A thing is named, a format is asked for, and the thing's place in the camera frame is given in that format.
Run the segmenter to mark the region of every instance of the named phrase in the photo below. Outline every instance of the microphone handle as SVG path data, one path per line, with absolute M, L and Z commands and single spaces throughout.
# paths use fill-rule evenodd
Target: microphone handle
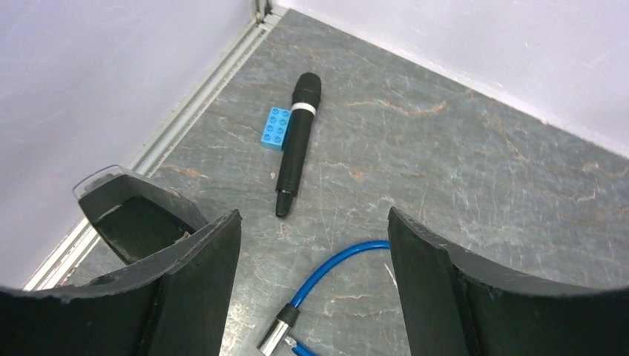
M 305 109 L 296 109 L 291 113 L 275 191 L 289 191 L 293 197 L 297 196 L 314 120 L 315 115 Z

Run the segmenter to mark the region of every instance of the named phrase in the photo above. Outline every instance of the white panel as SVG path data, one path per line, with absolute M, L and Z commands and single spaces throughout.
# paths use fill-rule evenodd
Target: white panel
M 130 162 L 251 18 L 251 0 L 0 2 L 0 284 L 79 221 L 72 186 Z
M 279 4 L 629 156 L 627 1 Z

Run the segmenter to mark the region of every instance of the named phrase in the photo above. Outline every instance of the blue cable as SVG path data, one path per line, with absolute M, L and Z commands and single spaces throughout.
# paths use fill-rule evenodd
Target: blue cable
M 310 351 L 310 349 L 308 349 L 306 345 L 302 343 L 297 343 L 297 345 L 292 350 L 293 353 L 297 356 L 317 356 L 317 354 Z
M 304 299 L 308 296 L 308 293 L 317 285 L 317 283 L 325 276 L 330 270 L 332 270 L 337 264 L 347 260 L 351 256 L 355 254 L 359 254 L 361 252 L 376 250 L 376 249 L 390 249 L 391 244 L 388 240 L 375 240 L 375 241 L 367 241 L 364 243 L 358 243 L 356 245 L 350 246 L 336 255 L 330 257 L 321 267 L 314 271 L 314 273 L 305 281 L 305 283 L 299 288 L 293 299 L 291 300 L 291 305 L 295 308 L 299 308 Z

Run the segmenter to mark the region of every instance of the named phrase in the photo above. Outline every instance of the microphone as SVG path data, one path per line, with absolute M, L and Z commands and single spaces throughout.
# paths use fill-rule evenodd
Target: microphone
M 275 215 L 286 217 L 299 191 L 303 163 L 306 160 L 310 130 L 321 102 L 321 79 L 304 73 L 293 90 L 291 119 L 286 129 L 284 155 L 277 175 Z

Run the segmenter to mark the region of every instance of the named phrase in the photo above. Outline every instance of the lego brick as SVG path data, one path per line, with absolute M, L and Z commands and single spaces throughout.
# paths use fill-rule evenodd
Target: lego brick
M 271 107 L 269 117 L 266 119 L 266 125 L 264 125 L 264 130 L 260 137 L 262 147 L 273 151 L 281 151 L 290 119 L 290 110 Z

